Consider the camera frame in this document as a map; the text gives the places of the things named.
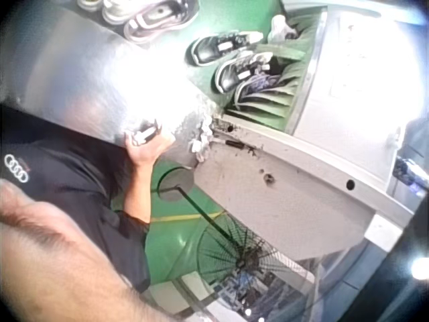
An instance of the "shoe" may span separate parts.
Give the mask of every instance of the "shoe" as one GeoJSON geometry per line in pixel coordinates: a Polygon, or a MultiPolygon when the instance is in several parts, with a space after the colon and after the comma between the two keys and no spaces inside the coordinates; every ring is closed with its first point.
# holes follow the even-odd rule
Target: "shoe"
{"type": "Polygon", "coordinates": [[[94,12],[103,6],[103,0],[78,0],[78,6],[89,12],[94,12]]]}
{"type": "Polygon", "coordinates": [[[263,39],[261,32],[213,34],[199,38],[191,47],[191,56],[197,66],[207,66],[235,50],[244,49],[263,39]]]}
{"type": "Polygon", "coordinates": [[[286,23],[284,15],[276,15],[271,20],[271,31],[268,34],[268,44],[281,44],[287,39],[298,38],[298,32],[286,23]]]}
{"type": "Polygon", "coordinates": [[[160,0],[104,0],[103,17],[111,25],[121,25],[130,20],[146,5],[160,0]]]}
{"type": "Polygon", "coordinates": [[[272,52],[255,54],[252,51],[244,51],[236,58],[225,62],[214,76],[217,90],[222,94],[231,92],[253,75],[269,70],[272,56],[272,52]]]}
{"type": "Polygon", "coordinates": [[[281,75],[268,75],[264,72],[254,75],[247,81],[242,82],[235,91],[234,103],[236,105],[243,102],[243,97],[253,93],[259,93],[266,89],[275,87],[281,75]]]}
{"type": "Polygon", "coordinates": [[[124,27],[124,36],[143,44],[167,30],[185,28],[194,21],[200,6],[198,0],[168,0],[148,5],[124,27]]]}

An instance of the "fan stand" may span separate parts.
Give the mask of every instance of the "fan stand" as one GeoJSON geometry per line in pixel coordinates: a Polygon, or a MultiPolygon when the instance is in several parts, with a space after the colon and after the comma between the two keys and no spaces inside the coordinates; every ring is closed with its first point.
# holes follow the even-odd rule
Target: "fan stand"
{"type": "Polygon", "coordinates": [[[191,191],[193,186],[193,171],[183,166],[179,166],[167,171],[158,182],[157,189],[152,190],[151,193],[157,193],[158,196],[160,196],[160,199],[169,202],[179,201],[181,198],[185,198],[200,213],[200,215],[213,226],[213,228],[215,228],[235,248],[239,249],[240,245],[188,196],[188,193],[191,191]]]}

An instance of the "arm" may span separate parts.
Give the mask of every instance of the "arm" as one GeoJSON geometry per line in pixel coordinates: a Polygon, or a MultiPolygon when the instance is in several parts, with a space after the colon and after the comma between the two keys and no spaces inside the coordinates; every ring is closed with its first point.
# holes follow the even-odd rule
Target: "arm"
{"type": "Polygon", "coordinates": [[[172,134],[162,132],[149,143],[134,146],[131,134],[126,133],[125,145],[134,169],[125,195],[124,211],[144,223],[150,223],[150,182],[155,161],[174,140],[172,134]]]}
{"type": "Polygon", "coordinates": [[[172,321],[140,301],[67,214],[4,180],[0,236],[0,295],[20,321],[172,321]]]}

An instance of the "man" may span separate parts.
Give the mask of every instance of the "man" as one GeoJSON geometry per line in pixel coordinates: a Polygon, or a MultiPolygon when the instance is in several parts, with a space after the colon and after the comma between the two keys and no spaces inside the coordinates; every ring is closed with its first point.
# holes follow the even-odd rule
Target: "man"
{"type": "Polygon", "coordinates": [[[116,146],[1,111],[2,296],[34,321],[118,321],[111,310],[127,312],[130,319],[122,315],[122,321],[164,321],[136,304],[124,283],[137,292],[150,284],[144,244],[151,173],[173,135],[163,132],[134,146],[127,134],[127,157],[116,146]],[[116,213],[109,205],[127,160],[131,179],[124,211],[116,213]]]}

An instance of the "black sneaker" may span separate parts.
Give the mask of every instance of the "black sneaker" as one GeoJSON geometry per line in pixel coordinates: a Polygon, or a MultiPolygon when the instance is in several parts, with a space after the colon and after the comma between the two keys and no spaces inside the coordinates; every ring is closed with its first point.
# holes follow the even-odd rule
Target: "black sneaker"
{"type": "Polygon", "coordinates": [[[179,30],[198,15],[198,0],[167,0],[148,5],[124,27],[124,36],[136,43],[145,43],[167,30],[179,30]]]}
{"type": "Polygon", "coordinates": [[[269,70],[269,61],[272,52],[255,54],[252,51],[244,51],[236,58],[221,65],[214,76],[214,84],[220,93],[233,91],[240,83],[269,70]]]}
{"type": "Polygon", "coordinates": [[[226,54],[257,44],[262,39],[261,32],[232,31],[227,34],[213,34],[195,41],[190,53],[195,65],[207,66],[226,54]]]}

